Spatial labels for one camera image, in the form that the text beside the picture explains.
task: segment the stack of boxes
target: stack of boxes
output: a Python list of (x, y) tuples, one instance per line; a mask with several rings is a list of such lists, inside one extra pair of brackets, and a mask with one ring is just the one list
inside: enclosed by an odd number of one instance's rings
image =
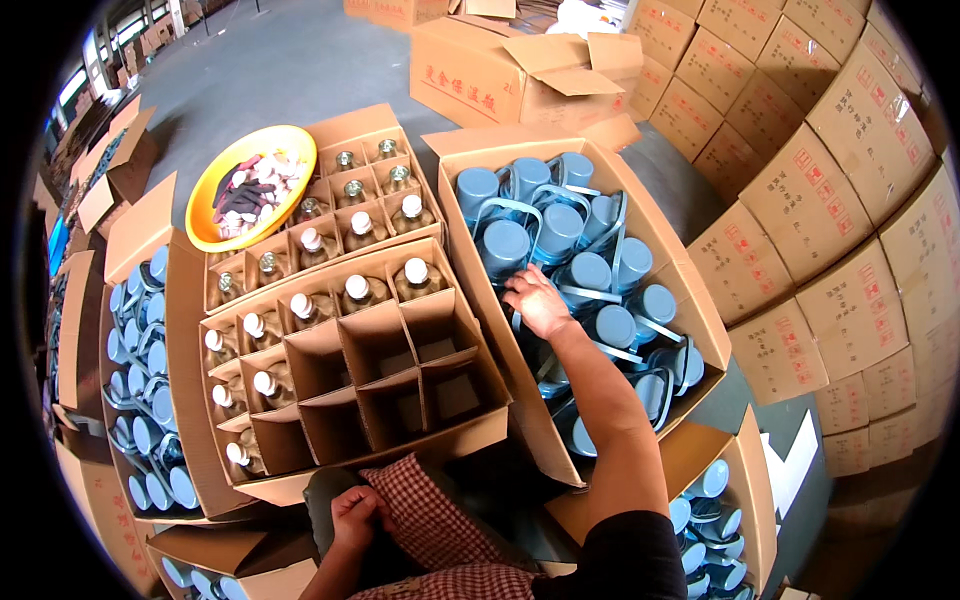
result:
[(632, 26), (683, 52), (649, 118), (731, 203), (689, 249), (733, 354), (761, 404), (815, 394), (834, 476), (938, 437), (960, 362), (957, 192), (868, 4), (707, 0), (693, 24), (644, 0)]

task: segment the person's arm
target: person's arm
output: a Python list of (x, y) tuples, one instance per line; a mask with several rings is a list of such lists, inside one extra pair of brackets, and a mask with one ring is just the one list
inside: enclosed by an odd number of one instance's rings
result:
[(346, 600), (356, 591), (364, 552), (373, 541), (377, 519), (394, 530), (390, 507), (370, 486), (354, 486), (330, 502), (333, 543), (300, 600)]
[(577, 410), (597, 449), (588, 495), (588, 528), (627, 511), (670, 517), (660, 447), (633, 386), (593, 344), (534, 265), (511, 277), (503, 300), (546, 340), (570, 380)]

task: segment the forearm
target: forearm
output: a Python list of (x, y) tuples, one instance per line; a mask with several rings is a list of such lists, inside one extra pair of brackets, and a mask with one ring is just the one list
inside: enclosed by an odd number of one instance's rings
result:
[(300, 600), (346, 600), (360, 578), (363, 551), (345, 548), (334, 541)]

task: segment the glass bottle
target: glass bottle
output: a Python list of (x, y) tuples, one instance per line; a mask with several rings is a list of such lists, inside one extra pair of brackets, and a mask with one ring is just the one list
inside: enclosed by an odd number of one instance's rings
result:
[(216, 369), (237, 357), (237, 336), (233, 327), (223, 331), (210, 329), (204, 336), (206, 345), (206, 369)]
[(367, 201), (367, 190), (360, 180), (350, 180), (344, 185), (344, 197), (337, 202), (337, 208), (347, 208)]
[(396, 140), (385, 139), (376, 145), (376, 160), (386, 160), (396, 156)]
[(210, 393), (213, 403), (222, 406), (228, 419), (247, 412), (247, 390), (243, 387), (243, 378), (234, 375), (227, 385), (217, 384)]
[(390, 221), (394, 224), (397, 235), (413, 231), (414, 229), (425, 228), (437, 222), (433, 213), (423, 207), (423, 200), (420, 196), (411, 194), (403, 199), (403, 203)]
[(369, 213), (360, 210), (350, 217), (350, 231), (344, 237), (344, 250), (347, 252), (357, 251), (371, 244), (382, 242), (388, 236), (387, 228), (375, 223), (370, 218)]
[(290, 367), (283, 361), (274, 363), (266, 371), (256, 372), (253, 388), (263, 395), (271, 408), (283, 408), (297, 401)]
[(387, 180), (383, 182), (383, 193), (393, 194), (405, 189), (410, 189), (416, 182), (417, 180), (410, 175), (410, 169), (402, 164), (398, 164), (390, 170), (390, 175), (387, 177)]
[(220, 303), (226, 304), (231, 300), (236, 300), (243, 296), (243, 289), (240, 287), (240, 281), (233, 277), (233, 273), (220, 273), (220, 279), (217, 281), (217, 288), (220, 290)]
[(303, 331), (337, 316), (333, 299), (327, 294), (295, 294), (290, 298), (290, 311), (296, 317), (297, 331)]
[(403, 265), (403, 269), (394, 275), (396, 294), (401, 302), (421, 298), (446, 287), (446, 279), (433, 265), (428, 265), (422, 258), (411, 258)]
[(274, 281), (280, 281), (285, 275), (280, 269), (280, 261), (274, 252), (264, 252), (260, 256), (260, 286), (270, 285)]
[(390, 288), (375, 277), (351, 275), (347, 278), (344, 293), (344, 315), (351, 315), (380, 302), (390, 299)]
[(260, 446), (253, 438), (253, 429), (248, 427), (240, 434), (240, 439), (227, 444), (227, 458), (255, 475), (266, 475), (267, 468), (263, 466), (263, 456)]
[(338, 154), (337, 157), (334, 158), (334, 161), (337, 164), (337, 171), (340, 172), (349, 171), (350, 169), (359, 169), (361, 166), (363, 166), (353, 159), (353, 152), (347, 150), (344, 150)]
[(247, 313), (243, 319), (243, 328), (250, 334), (253, 351), (276, 346), (283, 337), (280, 329), (280, 318), (275, 310), (268, 310), (263, 315)]
[(320, 235), (314, 228), (308, 228), (300, 235), (300, 243), (303, 244), (301, 269), (325, 263), (337, 255), (337, 240)]

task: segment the open cardboard box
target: open cardboard box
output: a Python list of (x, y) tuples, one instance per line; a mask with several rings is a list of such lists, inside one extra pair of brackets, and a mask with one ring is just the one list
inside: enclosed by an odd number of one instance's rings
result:
[[(777, 557), (777, 521), (753, 407), (747, 407), (740, 432), (735, 436), (685, 420), (660, 440), (667, 496), (671, 500), (679, 496), (717, 458), (730, 466), (730, 482), (722, 497), (743, 511), (740, 535), (745, 544), (740, 561), (747, 565), (744, 581), (762, 594)], [(579, 544), (584, 543), (588, 533), (587, 504), (591, 493), (595, 492), (567, 492), (546, 504), (550, 515)]]
[(147, 123), (154, 116), (156, 107), (143, 111), (139, 108), (138, 96), (110, 121), (107, 135), (84, 159), (84, 171), (88, 170), (87, 175), (92, 175), (109, 142), (123, 130), (127, 131), (110, 160), (107, 172), (87, 190), (77, 208), (80, 223), (87, 233), (96, 229), (109, 239), (110, 230), (117, 219), (140, 200), (147, 187), (157, 153), (156, 142), (147, 131)]
[[(360, 108), (347, 114), (332, 117), (304, 128), (313, 136), (317, 143), (317, 170), (320, 177), (314, 180), (304, 198), (314, 197), (321, 204), (331, 208), (331, 214), (312, 219), (307, 223), (286, 228), (276, 235), (255, 244), (242, 252), (238, 252), (224, 260), (219, 256), (207, 255), (209, 269), (204, 274), (204, 288), (207, 290), (204, 300), (206, 314), (213, 315), (227, 308), (235, 306), (237, 302), (250, 295), (272, 289), (292, 277), (299, 277), (306, 273), (325, 269), (326, 267), (349, 260), (368, 252), (376, 252), (397, 244), (434, 237), (441, 244), (444, 242), (444, 217), (441, 214), (433, 191), (427, 183), (426, 175), (420, 168), (417, 155), (412, 151), (410, 140), (396, 120), (390, 105), (380, 104), (372, 107)], [(397, 156), (377, 160), (377, 145), (381, 140), (393, 139), (396, 141)], [(356, 169), (340, 172), (336, 169), (334, 158), (343, 151), (353, 153), (353, 159), (359, 164)], [(390, 176), (390, 170), (398, 165), (410, 169), (413, 179), (416, 180), (410, 189), (387, 193), (384, 191), (384, 181)], [(364, 183), (364, 191), (368, 194), (368, 201), (354, 206), (335, 208), (344, 197), (344, 185), (350, 180), (360, 180)], [(429, 210), (437, 222), (425, 228), (406, 233), (397, 233), (391, 223), (391, 218), (400, 210), (403, 199), (416, 194), (423, 200), (423, 209)], [(344, 239), (350, 231), (350, 217), (354, 213), (366, 210), (371, 219), (386, 228), (390, 237), (367, 246), (355, 252), (346, 252)], [(321, 265), (309, 269), (302, 269), (300, 263), (300, 235), (307, 228), (316, 228), (317, 232), (325, 237), (336, 239), (340, 254)], [(257, 281), (259, 273), (257, 264), (264, 252), (276, 252), (280, 257), (281, 269), (287, 275), (281, 281), (261, 286)], [(230, 302), (219, 302), (217, 277), (224, 272), (232, 272), (243, 281), (244, 296)]]
[[(400, 301), (394, 275), (413, 257), (436, 266), (447, 288)], [(344, 316), (340, 299), (351, 275), (385, 281), (392, 299)], [(297, 293), (331, 295), (337, 316), (297, 331), (289, 309)], [(280, 344), (254, 351), (241, 322), (248, 312), (267, 310), (277, 312), (284, 336)], [(240, 492), (280, 506), (296, 504), (317, 467), (384, 465), (413, 451), (445, 461), (507, 435), (510, 395), (435, 238), (284, 280), (204, 319), (198, 335), (228, 326), (238, 327), (240, 356), (209, 372), (204, 367), (204, 403), (224, 476)], [(290, 368), (297, 403), (272, 409), (252, 379), (278, 362)], [(248, 408), (239, 415), (210, 399), (214, 385), (237, 375)], [(227, 444), (248, 427), (263, 455), (265, 478), (227, 460)]]
[(67, 277), (57, 348), (60, 404), (85, 417), (104, 417), (95, 345), (100, 330), (104, 254), (93, 250), (72, 254), (60, 267)]
[[(593, 128), (593, 131), (599, 134), (602, 128)], [(660, 438), (667, 435), (723, 378), (731, 346), (709, 291), (684, 245), (633, 170), (605, 145), (550, 127), (459, 130), (425, 135), (423, 139), (440, 156), (440, 204), (449, 227), (453, 266), (514, 398), (511, 415), (540, 470), (576, 487), (583, 487), (585, 482), (567, 454), (499, 298), (487, 279), (457, 204), (454, 185), (457, 174), (469, 167), (496, 170), (521, 156), (549, 160), (563, 152), (579, 152), (593, 163), (591, 187), (608, 195), (617, 190), (626, 192), (627, 232), (643, 240), (654, 256), (653, 269), (641, 285), (660, 283), (673, 293), (677, 316), (669, 328), (692, 336), (706, 363), (703, 380), (683, 396), (673, 399), (667, 423), (658, 433)]]
[(178, 525), (147, 541), (147, 553), (171, 597), (189, 599), (167, 576), (169, 557), (237, 580), (248, 600), (300, 596), (317, 572), (320, 556), (309, 532), (199, 529)]
[(143, 541), (154, 534), (133, 518), (113, 471), (109, 442), (60, 427), (54, 440), (57, 464), (80, 514), (104, 550), (138, 592), (155, 597), (161, 591), (159, 569), (146, 556)]
[[(150, 260), (160, 246), (168, 245), (166, 297), (167, 371), (173, 396), (174, 415), (180, 431), (180, 442), (187, 468), (193, 480), (200, 508), (187, 511), (175, 505), (167, 512), (156, 507), (141, 512), (129, 498), (127, 478), (133, 466), (116, 448), (110, 447), (121, 487), (134, 507), (137, 518), (162, 523), (204, 523), (241, 518), (231, 512), (253, 504), (255, 500), (235, 492), (223, 480), (217, 448), (207, 426), (203, 405), (203, 382), (198, 371), (201, 364), (197, 321), (204, 316), (204, 254), (190, 244), (185, 233), (170, 224), (173, 192), (177, 174), (159, 183), (118, 221), (107, 245), (107, 263), (100, 307), (100, 383), (109, 383), (110, 375), (121, 367), (107, 357), (107, 336), (113, 327), (109, 296), (114, 285), (123, 283), (139, 263)], [(118, 415), (103, 403), (107, 427)]]

